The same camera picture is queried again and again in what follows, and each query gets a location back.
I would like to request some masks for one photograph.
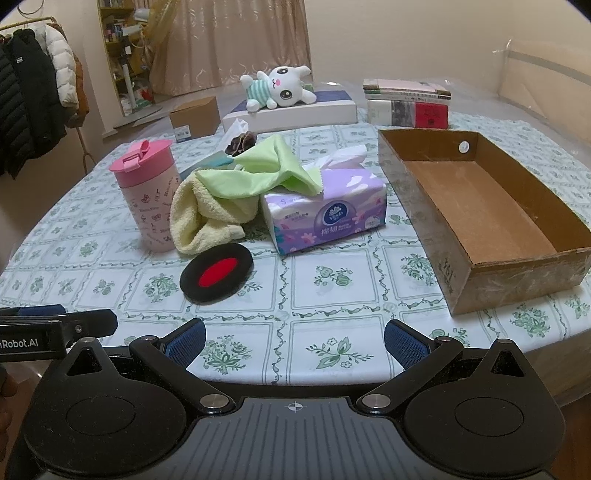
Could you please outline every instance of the coat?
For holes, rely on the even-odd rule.
[[[76,93],[76,61],[68,42],[59,31],[47,24],[35,28],[35,39],[49,55],[55,69],[57,91],[64,107],[78,108]]]
[[[61,25],[57,23],[50,23],[48,25],[64,35],[64,38],[67,41],[66,34],[61,28]],[[78,96],[78,109],[76,110],[76,113],[67,120],[66,126],[69,128],[76,128],[81,127],[84,124],[86,115],[90,112],[90,106],[88,104],[88,97],[84,92],[84,72],[82,70],[82,64],[76,56],[76,53],[72,53],[74,55],[74,62],[76,62],[76,95]]]
[[[57,93],[56,71],[31,29],[16,30],[5,46],[27,107],[37,158],[66,135],[65,114]]]
[[[0,174],[5,170],[14,178],[34,153],[21,87],[0,45]]]

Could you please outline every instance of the hand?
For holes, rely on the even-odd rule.
[[[8,446],[8,426],[12,422],[12,410],[8,408],[6,397],[12,397],[18,391],[18,384],[10,375],[6,376],[2,390],[0,390],[0,461],[6,457]]]

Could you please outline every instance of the plush toy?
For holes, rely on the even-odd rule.
[[[302,77],[310,74],[305,65],[301,67],[277,67],[269,75],[258,71],[256,80],[250,75],[242,75],[240,82],[246,90],[246,110],[258,112],[262,107],[292,106],[300,100],[314,103],[316,95],[305,90]]]

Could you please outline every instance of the green cloth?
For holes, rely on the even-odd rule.
[[[196,170],[193,172],[218,198],[241,199],[284,186],[306,196],[322,192],[320,170],[305,171],[280,135],[272,135],[234,158],[244,170]]]

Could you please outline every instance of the floral tablecloth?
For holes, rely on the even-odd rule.
[[[452,128],[479,131],[549,185],[587,222],[591,172],[529,124],[453,113]],[[305,163],[364,143],[364,165],[378,165],[375,127],[360,122],[282,132]],[[179,169],[209,154],[221,137],[174,144]],[[390,189],[387,226],[280,257],[264,223],[246,227],[242,243],[254,270],[231,298],[191,304],[178,287],[190,258],[142,249],[138,230],[108,171],[126,145],[111,152],[39,222],[0,277],[0,304],[61,303],[68,311],[110,308],[119,318],[104,345],[146,334],[163,336],[201,317],[205,350],[189,370],[204,379],[258,384],[385,381],[402,369],[384,349],[383,331],[397,317],[429,336],[450,335],[488,347],[499,337],[523,350],[559,342],[590,327],[585,281],[553,294],[452,319],[433,270]]]

